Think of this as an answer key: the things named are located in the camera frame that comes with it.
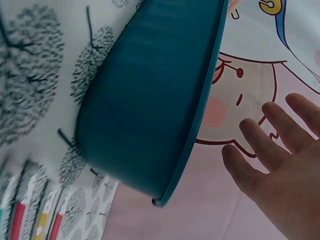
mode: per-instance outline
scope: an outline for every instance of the hand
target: hand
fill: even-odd
[[[320,137],[320,108],[297,93],[287,104]],[[302,129],[280,106],[263,105],[265,117],[291,152],[275,144],[251,119],[240,130],[270,173],[254,169],[233,145],[223,161],[237,186],[290,240],[320,240],[320,140]]]

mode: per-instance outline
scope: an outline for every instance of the pink fabric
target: pink fabric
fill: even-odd
[[[320,105],[320,96],[284,64],[274,64],[275,102],[305,128],[288,108],[285,97],[298,92]],[[266,120],[261,127],[268,135],[277,135]],[[280,139],[274,141],[282,145]],[[153,207],[150,197],[120,185],[102,239],[285,240],[254,202],[237,189],[224,167],[222,147],[194,146],[180,183],[165,208]],[[245,157],[255,168],[266,171],[256,158]]]

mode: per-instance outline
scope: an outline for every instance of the cartoon girl illustration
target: cartoon girl illustration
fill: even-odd
[[[197,142],[235,144],[248,157],[254,158],[254,151],[239,129],[242,120],[251,118],[282,145],[261,108],[265,102],[275,102],[305,126],[285,102],[289,93],[300,93],[320,105],[320,92],[288,69],[286,61],[256,61],[220,53]]]

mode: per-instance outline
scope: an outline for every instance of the cartoon face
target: cartoon face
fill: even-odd
[[[239,123],[246,118],[258,124],[264,121],[261,107],[276,97],[273,64],[219,55],[197,136],[199,143],[234,143],[249,156],[254,155],[240,132]]]

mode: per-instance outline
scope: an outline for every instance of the finger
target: finger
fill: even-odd
[[[320,138],[320,107],[298,93],[289,94],[285,100],[308,128]]]
[[[289,152],[273,142],[252,119],[243,120],[239,127],[260,162],[270,172],[277,170],[291,156]]]
[[[262,111],[291,153],[299,153],[304,147],[315,141],[309,133],[274,102],[265,103],[262,106]]]
[[[235,184],[250,198],[255,198],[264,173],[254,169],[233,145],[222,149],[225,168],[231,174]]]

